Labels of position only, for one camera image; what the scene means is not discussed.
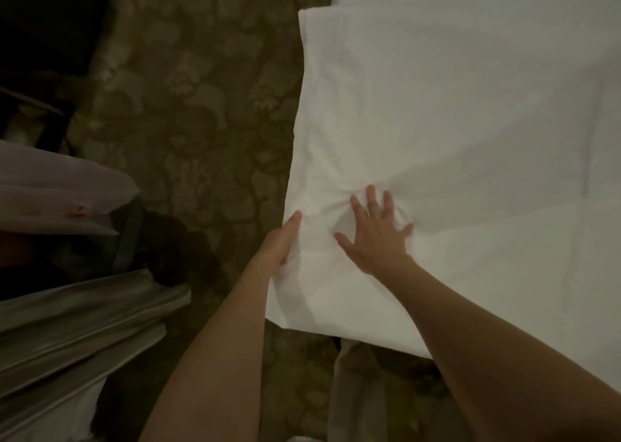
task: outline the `patterned carpet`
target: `patterned carpet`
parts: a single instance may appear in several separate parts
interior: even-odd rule
[[[137,440],[182,352],[280,225],[303,74],[297,11],[329,3],[113,0],[91,76],[63,81],[59,95],[79,101],[70,141],[136,180],[151,268],[192,285],[168,336],[106,383],[94,428],[107,440]],[[391,440],[428,440],[434,421],[458,418],[431,362],[377,354]],[[261,441],[325,439],[336,355],[329,337],[267,323]]]

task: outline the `stack of fabric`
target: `stack of fabric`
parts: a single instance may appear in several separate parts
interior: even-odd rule
[[[348,199],[389,189],[430,273],[621,390],[621,0],[335,0],[303,10],[268,319],[429,356],[341,252]]]
[[[190,303],[139,270],[0,302],[0,439],[83,440],[105,378]]]

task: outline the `stone pattern floor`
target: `stone pattern floor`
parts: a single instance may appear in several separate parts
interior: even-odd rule
[[[107,440],[137,440],[191,339],[281,224],[303,75],[297,11],[329,3],[113,0],[91,75],[63,80],[58,95],[78,102],[70,141],[136,180],[146,260],[159,281],[188,281],[193,294],[167,337],[106,383],[94,429]],[[267,323],[261,441],[325,439],[336,355],[328,337]],[[433,364],[378,358],[391,440],[465,440],[459,430],[432,437],[463,427]]]

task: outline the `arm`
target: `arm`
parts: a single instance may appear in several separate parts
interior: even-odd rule
[[[356,239],[335,238],[415,322],[474,430],[486,440],[621,439],[621,395],[534,337],[485,311],[425,272],[405,249],[394,204],[367,188],[368,213],[352,197]]]
[[[286,260],[301,218],[296,212],[268,234],[181,358],[140,442],[256,440],[268,284]]]

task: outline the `person's right arm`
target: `person's right arm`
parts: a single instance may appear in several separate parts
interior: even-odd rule
[[[409,225],[394,227],[394,205],[367,188],[368,211],[352,197],[356,238],[335,234],[364,272],[408,311],[446,384],[485,440],[621,440],[621,395],[507,321],[423,270],[405,249]]]

